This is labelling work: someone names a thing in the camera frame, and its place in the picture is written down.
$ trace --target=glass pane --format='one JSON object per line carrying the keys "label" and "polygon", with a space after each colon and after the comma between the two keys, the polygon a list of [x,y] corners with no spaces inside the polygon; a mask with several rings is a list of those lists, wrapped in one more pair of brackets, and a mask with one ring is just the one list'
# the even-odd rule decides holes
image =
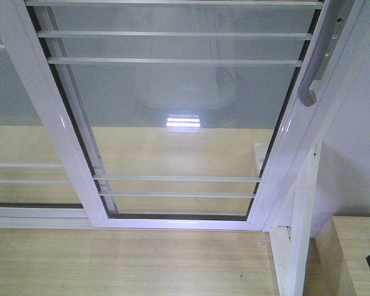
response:
{"label": "glass pane", "polygon": [[[51,30],[43,10],[36,8],[40,23]],[[47,41],[56,49],[61,43],[70,58],[57,68],[74,74],[119,213],[245,216],[256,181],[230,178],[259,176],[265,152],[256,156],[255,148],[270,142],[309,38],[290,34],[308,33],[314,11],[126,4],[49,10],[55,30],[84,34]],[[170,181],[176,176],[195,181]],[[225,182],[197,179],[206,176]]]}
{"label": "glass pane", "polygon": [[5,50],[0,51],[0,204],[79,204]]}

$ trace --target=wooden cabinet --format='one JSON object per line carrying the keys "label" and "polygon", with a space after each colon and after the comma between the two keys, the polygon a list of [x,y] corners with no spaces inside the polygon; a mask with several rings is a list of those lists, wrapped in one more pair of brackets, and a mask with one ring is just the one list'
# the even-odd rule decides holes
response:
{"label": "wooden cabinet", "polygon": [[370,296],[370,218],[334,216],[316,245],[330,296]]}

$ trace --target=wooden surface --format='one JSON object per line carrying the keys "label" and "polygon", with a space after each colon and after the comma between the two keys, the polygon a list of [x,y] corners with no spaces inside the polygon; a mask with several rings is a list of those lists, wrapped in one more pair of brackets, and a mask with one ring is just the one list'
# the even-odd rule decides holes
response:
{"label": "wooden surface", "polygon": [[266,234],[0,229],[0,296],[278,295]]}
{"label": "wooden surface", "polygon": [[308,248],[303,296],[329,296],[314,239],[310,240]]}
{"label": "wooden surface", "polygon": [[370,218],[332,217],[316,243],[330,296],[370,296]]}

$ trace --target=white aluminum frame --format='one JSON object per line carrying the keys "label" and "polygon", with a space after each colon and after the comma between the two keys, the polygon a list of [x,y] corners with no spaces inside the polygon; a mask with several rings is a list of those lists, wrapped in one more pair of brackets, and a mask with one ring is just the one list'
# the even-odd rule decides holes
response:
{"label": "white aluminum frame", "polygon": [[[244,1],[227,2],[230,4],[241,2],[241,5],[244,5]],[[255,5],[263,4],[262,2],[248,2],[254,3]],[[307,3],[307,5],[312,4],[313,9],[320,8],[321,5],[320,2]],[[286,3],[287,7],[291,5],[291,2]],[[323,9],[316,27],[316,34],[314,34],[310,42],[309,53],[306,55],[303,63],[304,67],[307,67],[310,62],[310,52],[312,52],[315,46],[318,31],[321,28],[325,13],[326,11]],[[320,106],[323,105],[322,102],[317,106],[306,109],[297,100],[298,83],[296,83],[292,92],[292,97],[290,98],[287,113],[279,129],[276,144],[268,160],[265,173],[261,179],[260,187],[255,198],[255,203],[247,221],[108,219],[101,203],[99,193],[95,187],[93,177],[89,172],[70,119],[62,104],[59,91],[54,83],[47,60],[39,45],[38,37],[30,22],[25,4],[22,0],[0,0],[0,37],[27,89],[27,93],[38,115],[54,141],[55,148],[81,199],[84,210],[91,220],[92,225],[95,227],[265,230],[265,224],[268,218],[271,217],[271,209],[276,202],[277,196],[279,193],[287,190],[287,186],[283,186],[284,181],[293,179],[293,173],[298,170],[296,164],[302,163],[304,159],[303,155],[306,154],[313,142],[313,137],[306,137],[306,135],[310,133],[310,130],[316,131],[319,126],[318,121],[311,122],[311,126],[303,126],[302,124],[294,123],[296,121],[301,123],[309,122],[310,118],[315,117],[314,115],[316,114],[321,118],[321,112],[325,111],[324,108],[320,110]],[[304,67],[299,73],[298,81],[301,80],[304,74]]]}
{"label": "white aluminum frame", "polygon": [[118,4],[232,6],[248,9],[321,9],[323,2],[308,1],[204,1],[204,0],[26,0],[27,6],[89,6],[112,7]]}

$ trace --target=white wall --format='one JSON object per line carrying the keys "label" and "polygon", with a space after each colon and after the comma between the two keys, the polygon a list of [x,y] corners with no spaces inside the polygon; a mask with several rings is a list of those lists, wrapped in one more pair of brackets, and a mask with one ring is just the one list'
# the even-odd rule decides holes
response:
{"label": "white wall", "polygon": [[324,138],[312,235],[331,215],[370,215],[370,50],[361,54],[365,63]]}

